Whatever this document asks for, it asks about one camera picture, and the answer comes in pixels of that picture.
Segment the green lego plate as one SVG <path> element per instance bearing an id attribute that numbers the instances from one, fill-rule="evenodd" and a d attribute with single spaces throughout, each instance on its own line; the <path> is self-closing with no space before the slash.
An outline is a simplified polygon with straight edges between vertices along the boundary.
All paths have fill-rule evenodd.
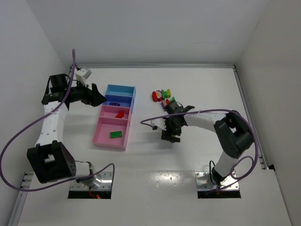
<path id="1" fill-rule="evenodd" d="M 123 137 L 122 131 L 114 131 L 110 133 L 110 138 L 121 138 Z"/>

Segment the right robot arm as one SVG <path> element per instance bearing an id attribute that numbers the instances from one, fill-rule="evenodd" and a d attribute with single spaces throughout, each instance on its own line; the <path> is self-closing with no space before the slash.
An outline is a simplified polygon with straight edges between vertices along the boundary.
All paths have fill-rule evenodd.
<path id="1" fill-rule="evenodd" d="M 214 187 L 222 185 L 226 177 L 240 162 L 242 154 L 254 143 L 248 124 L 235 113 L 187 113 L 164 118 L 165 129 L 161 139 L 171 143 L 180 142 L 182 127 L 191 126 L 215 133 L 222 147 L 218 162 L 210 169 L 209 178 Z"/>

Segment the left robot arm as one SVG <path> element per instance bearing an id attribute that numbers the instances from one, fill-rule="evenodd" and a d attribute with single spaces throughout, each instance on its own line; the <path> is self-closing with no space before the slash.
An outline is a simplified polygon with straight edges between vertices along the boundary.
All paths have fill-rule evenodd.
<path id="1" fill-rule="evenodd" d="M 27 150 L 27 158 L 40 183 L 55 182 L 65 178 L 92 180 L 92 164 L 75 161 L 63 144 L 63 127 L 70 104 L 80 101 L 97 107 L 106 102 L 96 84 L 87 85 L 90 70 L 80 69 L 74 73 L 76 86 L 69 88 L 68 75 L 49 77 L 42 104 L 45 118 L 35 147 Z"/>

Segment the red lego brick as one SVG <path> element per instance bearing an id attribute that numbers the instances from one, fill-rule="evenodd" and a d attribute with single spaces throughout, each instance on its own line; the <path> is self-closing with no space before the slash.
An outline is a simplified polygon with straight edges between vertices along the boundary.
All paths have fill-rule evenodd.
<path id="1" fill-rule="evenodd" d="M 119 111 L 119 113 L 115 116 L 116 118 L 123 118 L 125 116 L 124 111 Z"/>

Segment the red flower lego piece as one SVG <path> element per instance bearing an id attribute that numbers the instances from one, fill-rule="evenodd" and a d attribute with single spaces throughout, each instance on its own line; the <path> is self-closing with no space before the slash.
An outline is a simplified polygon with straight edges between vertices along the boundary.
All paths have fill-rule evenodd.
<path id="1" fill-rule="evenodd" d="M 163 96 L 162 96 L 162 92 L 160 90 L 156 90 L 152 92 L 152 100 L 154 102 L 160 102 L 162 101 Z"/>

